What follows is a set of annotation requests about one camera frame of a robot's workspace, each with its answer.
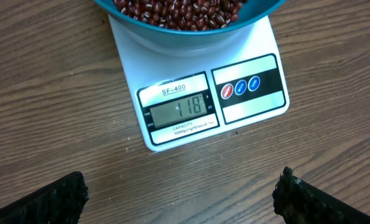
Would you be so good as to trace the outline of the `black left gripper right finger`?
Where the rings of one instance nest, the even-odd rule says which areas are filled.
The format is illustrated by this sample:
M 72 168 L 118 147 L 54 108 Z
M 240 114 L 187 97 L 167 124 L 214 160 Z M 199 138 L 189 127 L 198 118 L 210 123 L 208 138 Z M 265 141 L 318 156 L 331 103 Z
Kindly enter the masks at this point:
M 286 224 L 370 224 L 370 216 L 293 175 L 285 167 L 272 193 Z

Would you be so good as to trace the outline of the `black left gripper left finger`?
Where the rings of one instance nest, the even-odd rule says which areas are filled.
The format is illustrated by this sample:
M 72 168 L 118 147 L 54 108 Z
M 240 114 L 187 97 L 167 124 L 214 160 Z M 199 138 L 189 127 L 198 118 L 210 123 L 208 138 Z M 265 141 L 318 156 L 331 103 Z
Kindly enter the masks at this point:
M 89 200 L 79 171 L 0 208 L 0 224 L 77 224 Z

